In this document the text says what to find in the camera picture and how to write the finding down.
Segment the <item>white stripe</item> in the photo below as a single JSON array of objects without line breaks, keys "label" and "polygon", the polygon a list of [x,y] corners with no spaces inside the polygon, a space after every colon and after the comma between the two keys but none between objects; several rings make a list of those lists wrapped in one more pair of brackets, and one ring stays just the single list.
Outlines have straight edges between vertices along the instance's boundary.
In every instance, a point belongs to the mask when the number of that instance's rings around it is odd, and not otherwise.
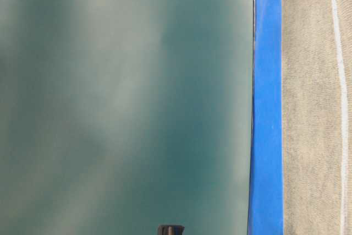
[{"label": "white stripe", "polygon": [[348,102],[345,68],[343,64],[340,26],[337,14],[336,0],[332,2],[332,15],[334,20],[337,65],[339,69],[341,87],[341,134],[342,134],[342,162],[341,162],[341,209],[340,234],[344,235],[347,229],[347,189],[348,189]]}]

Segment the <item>blue trim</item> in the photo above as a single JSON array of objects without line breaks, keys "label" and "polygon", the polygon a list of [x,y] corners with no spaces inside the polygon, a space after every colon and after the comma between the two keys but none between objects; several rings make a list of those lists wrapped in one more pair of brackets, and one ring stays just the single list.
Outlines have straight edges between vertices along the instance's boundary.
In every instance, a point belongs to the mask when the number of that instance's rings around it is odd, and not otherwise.
[{"label": "blue trim", "polygon": [[248,234],[283,234],[281,0],[255,0]]}]

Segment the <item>blue plastic edge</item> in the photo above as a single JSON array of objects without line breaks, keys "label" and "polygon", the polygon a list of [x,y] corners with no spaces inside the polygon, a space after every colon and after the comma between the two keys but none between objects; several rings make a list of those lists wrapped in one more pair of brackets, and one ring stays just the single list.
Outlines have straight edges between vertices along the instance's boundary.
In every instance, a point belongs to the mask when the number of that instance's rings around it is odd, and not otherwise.
[{"label": "blue plastic edge", "polygon": [[281,0],[255,0],[249,235],[283,234]]}]

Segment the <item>teal glass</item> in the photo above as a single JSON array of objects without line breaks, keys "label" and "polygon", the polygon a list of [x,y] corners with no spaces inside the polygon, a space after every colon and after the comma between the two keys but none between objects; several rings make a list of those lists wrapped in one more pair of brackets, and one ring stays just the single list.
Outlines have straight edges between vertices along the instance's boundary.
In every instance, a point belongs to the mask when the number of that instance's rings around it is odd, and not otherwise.
[{"label": "teal glass", "polygon": [[252,0],[0,0],[0,233],[246,234]]}]

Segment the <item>beige carpet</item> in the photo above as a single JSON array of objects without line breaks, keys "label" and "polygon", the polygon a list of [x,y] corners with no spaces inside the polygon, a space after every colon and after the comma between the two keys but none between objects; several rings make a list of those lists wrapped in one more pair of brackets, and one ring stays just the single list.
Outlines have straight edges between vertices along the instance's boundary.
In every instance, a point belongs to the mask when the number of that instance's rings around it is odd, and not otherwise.
[{"label": "beige carpet", "polygon": [[352,0],[335,1],[334,23],[332,0],[282,0],[285,234],[352,233]]}]

